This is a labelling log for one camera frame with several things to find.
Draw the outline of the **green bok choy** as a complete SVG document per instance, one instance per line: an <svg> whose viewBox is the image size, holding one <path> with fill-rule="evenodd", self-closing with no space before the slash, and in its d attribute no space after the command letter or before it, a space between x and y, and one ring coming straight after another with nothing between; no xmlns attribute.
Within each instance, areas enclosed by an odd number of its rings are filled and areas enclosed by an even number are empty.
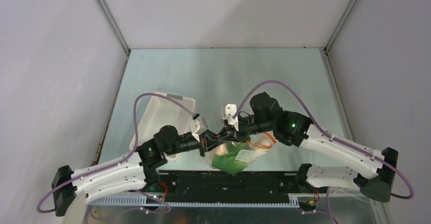
<svg viewBox="0 0 431 224"><path fill-rule="evenodd" d="M217 156L213 150L210 152L212 161L210 165L223 171L235 175L247 168L256 159L256 150L251 149L247 143L225 141L229 152L225 155Z"/></svg>

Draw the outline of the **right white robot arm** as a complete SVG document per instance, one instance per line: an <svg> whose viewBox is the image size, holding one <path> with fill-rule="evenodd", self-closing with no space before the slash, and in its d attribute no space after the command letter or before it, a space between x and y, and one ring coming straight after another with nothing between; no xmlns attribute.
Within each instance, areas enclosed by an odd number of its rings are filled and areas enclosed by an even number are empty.
<svg viewBox="0 0 431 224"><path fill-rule="evenodd" d="M228 133L238 141L247 136L272 132L280 143L287 146L320 152L344 164L343 167L323 167L301 164L295 177L299 191L313 188L336 187L360 191L364 196L383 203L390 201L398 151L387 147L372 149L353 141L319 130L316 123L297 112L285 111L278 101L262 92L250 100L252 115L237 116L237 106L227 104L221 109L221 118Z"/></svg>

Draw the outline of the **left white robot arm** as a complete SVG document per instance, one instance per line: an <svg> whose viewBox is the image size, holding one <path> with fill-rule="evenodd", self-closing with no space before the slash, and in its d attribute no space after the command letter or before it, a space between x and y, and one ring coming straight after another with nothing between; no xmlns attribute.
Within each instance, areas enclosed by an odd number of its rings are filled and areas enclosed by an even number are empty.
<svg viewBox="0 0 431 224"><path fill-rule="evenodd" d="M72 170L66 165L57 170L52 181L54 212L64 216L79 193L84 193L86 202L122 191L156 191L161 179L156 169L167 163L167 156L200 150L205 155L208 147L217 145L226 129L215 134L204 130L197 137L191 132L179 135L174 126L162 127L153 138L130 153L103 164Z"/></svg>

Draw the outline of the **clear zip top bag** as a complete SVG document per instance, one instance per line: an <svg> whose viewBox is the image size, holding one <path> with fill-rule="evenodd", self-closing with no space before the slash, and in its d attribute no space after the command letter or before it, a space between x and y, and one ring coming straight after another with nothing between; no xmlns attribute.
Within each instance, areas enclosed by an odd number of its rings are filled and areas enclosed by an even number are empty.
<svg viewBox="0 0 431 224"><path fill-rule="evenodd" d="M235 175L266 154L276 139L269 133L247 136L245 142L224 141L206 153L204 161L211 168Z"/></svg>

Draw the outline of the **small beige mushroom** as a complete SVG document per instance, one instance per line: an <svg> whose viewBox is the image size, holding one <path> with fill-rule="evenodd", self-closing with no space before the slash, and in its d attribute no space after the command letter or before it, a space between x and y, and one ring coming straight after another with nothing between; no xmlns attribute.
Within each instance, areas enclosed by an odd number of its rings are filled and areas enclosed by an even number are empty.
<svg viewBox="0 0 431 224"><path fill-rule="evenodd" d="M221 156L221 155L225 155L229 152L227 145L226 144L222 144L217 146L214 150L213 150L214 154L217 156Z"/></svg>

